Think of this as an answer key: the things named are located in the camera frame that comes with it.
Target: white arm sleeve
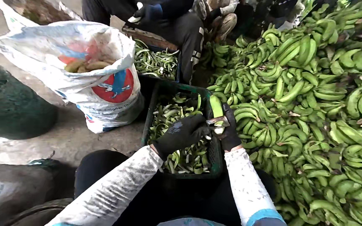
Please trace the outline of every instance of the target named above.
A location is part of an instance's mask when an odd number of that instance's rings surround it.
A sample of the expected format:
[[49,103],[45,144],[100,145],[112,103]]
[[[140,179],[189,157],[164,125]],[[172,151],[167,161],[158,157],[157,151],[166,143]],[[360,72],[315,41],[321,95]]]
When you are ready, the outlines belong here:
[[231,191],[243,226],[252,226],[262,218],[283,221],[258,177],[244,148],[224,154],[229,171]]
[[149,146],[142,147],[94,183],[46,225],[113,225],[162,164],[163,160]]
[[223,16],[226,16],[227,14],[234,13],[235,8],[237,7],[237,4],[239,3],[239,0],[230,0],[230,3],[228,6],[220,8],[220,12]]

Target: crate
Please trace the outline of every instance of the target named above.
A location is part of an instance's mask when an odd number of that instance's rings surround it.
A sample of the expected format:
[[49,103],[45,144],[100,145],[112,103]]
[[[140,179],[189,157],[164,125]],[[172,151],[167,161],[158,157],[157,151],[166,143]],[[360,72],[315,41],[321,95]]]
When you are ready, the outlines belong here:
[[[158,81],[156,85],[154,86],[152,98],[150,100],[148,115],[146,117],[145,127],[143,129],[143,136],[142,136],[142,146],[148,145],[149,140],[149,132],[150,132],[150,126],[152,125],[153,121],[153,112],[156,108],[157,101],[160,95],[175,95],[176,93],[181,92],[187,95],[201,95],[202,104],[201,107],[203,107],[202,113],[207,118],[210,111],[211,106],[209,102],[210,92],[201,87],[196,86],[189,86],[184,85],[176,82],[163,82]],[[208,159],[211,164],[211,168],[209,169],[209,173],[205,174],[178,174],[178,173],[164,173],[165,176],[173,177],[173,178],[179,178],[179,179],[213,179],[217,178],[221,175],[223,171],[223,158],[222,158],[222,151],[220,147],[220,141],[218,138],[213,137],[212,140],[208,143]]]
[[[159,51],[166,51],[165,49],[162,49],[160,47],[154,46],[154,45],[147,45],[148,48],[153,51],[153,52],[159,52]],[[178,54],[176,54],[178,56],[178,64],[177,64],[177,72],[175,74],[175,80],[174,82],[180,82],[180,76],[181,76],[181,50],[178,52]],[[142,76],[142,77],[147,77],[147,78],[152,78],[152,79],[156,79],[156,80],[164,80],[164,81],[171,81],[168,79],[164,79],[164,78],[158,78],[155,76],[150,76],[147,74],[139,74],[138,76]]]

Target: black pants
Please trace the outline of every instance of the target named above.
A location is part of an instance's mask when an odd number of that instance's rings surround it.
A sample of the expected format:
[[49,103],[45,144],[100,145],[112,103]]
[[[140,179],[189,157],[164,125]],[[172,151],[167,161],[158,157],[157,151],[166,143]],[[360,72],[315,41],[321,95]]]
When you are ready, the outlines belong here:
[[[155,1],[147,0],[147,2],[154,4]],[[202,51],[204,34],[202,20],[194,13],[186,13],[165,27],[157,23],[140,27],[127,22],[136,10],[136,3],[132,0],[82,0],[83,18],[87,21],[110,25],[110,16],[115,15],[125,21],[129,27],[157,34],[180,46],[182,80],[190,84],[193,67],[198,63]]]
[[[76,172],[75,198],[127,158],[110,150],[98,150],[85,156]],[[257,172],[271,197],[274,197],[272,178],[264,171]],[[240,226],[228,172],[217,180],[174,180],[158,172],[114,225],[157,225],[182,216]]]

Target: blue cuff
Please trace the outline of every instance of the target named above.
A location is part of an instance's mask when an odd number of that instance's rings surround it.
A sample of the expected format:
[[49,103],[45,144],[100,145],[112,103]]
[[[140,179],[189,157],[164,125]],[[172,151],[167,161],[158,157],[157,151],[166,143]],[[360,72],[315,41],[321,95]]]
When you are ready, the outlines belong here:
[[254,213],[245,226],[253,226],[257,220],[262,218],[276,218],[284,222],[282,216],[274,209],[261,209]]
[[69,224],[69,223],[56,223],[53,226],[76,226],[74,224]]

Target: gloved hand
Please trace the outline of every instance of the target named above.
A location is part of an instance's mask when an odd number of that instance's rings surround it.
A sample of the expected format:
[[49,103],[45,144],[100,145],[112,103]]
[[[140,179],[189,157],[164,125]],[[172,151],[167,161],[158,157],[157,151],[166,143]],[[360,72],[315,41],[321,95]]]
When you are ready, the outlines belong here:
[[220,17],[221,15],[222,15],[222,12],[220,11],[220,8],[210,11],[204,20],[204,27],[208,28],[212,24],[214,19],[216,19],[217,17]]
[[162,19],[163,10],[160,4],[156,4],[154,6],[149,4],[144,4],[141,9],[139,9],[133,14],[133,17],[135,18],[141,17],[140,24],[143,25],[146,23],[151,23],[153,21]]
[[201,114],[188,116],[173,123],[168,130],[152,141],[158,155],[165,161],[169,154],[197,143],[202,136],[212,131]]
[[237,134],[237,122],[234,117],[233,110],[229,107],[227,103],[223,103],[224,115],[227,117],[230,126],[224,128],[224,131],[221,136],[219,136],[222,147],[226,151],[230,151],[232,148],[237,147],[241,144],[241,139]]

